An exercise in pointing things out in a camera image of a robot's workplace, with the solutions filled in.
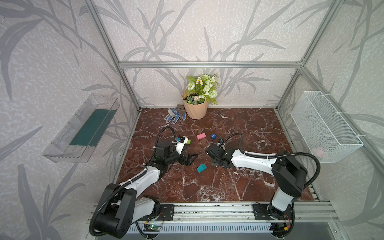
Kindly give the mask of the pink block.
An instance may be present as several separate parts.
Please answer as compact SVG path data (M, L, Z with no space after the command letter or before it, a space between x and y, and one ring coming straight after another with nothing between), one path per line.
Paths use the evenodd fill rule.
M197 139L198 139L198 140L204 139L204 138L206 138L206 137L207 137L207 136L206 136L205 133L202 133L202 134L197 135Z

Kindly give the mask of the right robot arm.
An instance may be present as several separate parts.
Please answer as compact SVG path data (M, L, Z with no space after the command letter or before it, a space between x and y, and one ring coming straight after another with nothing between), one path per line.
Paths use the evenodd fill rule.
M206 150L211 157L212 165L223 168L247 168L267 173L275 178L278 189L270 201L267 211L274 218L281 217L297 198L302 196L306 188L308 171L294 156L287 152L263 155L242 152L239 149L225 150L211 144Z

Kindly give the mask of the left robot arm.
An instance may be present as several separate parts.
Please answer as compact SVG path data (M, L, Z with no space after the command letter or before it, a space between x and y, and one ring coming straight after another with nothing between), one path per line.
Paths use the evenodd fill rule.
M142 218L154 219L160 215L160 203L153 197L141 197L151 185L157 183L175 163L190 166L198 154L189 154L180 142L162 142L143 170L121 184L109 184L104 189L91 217L89 233L94 237L110 235L121 239L130 226Z

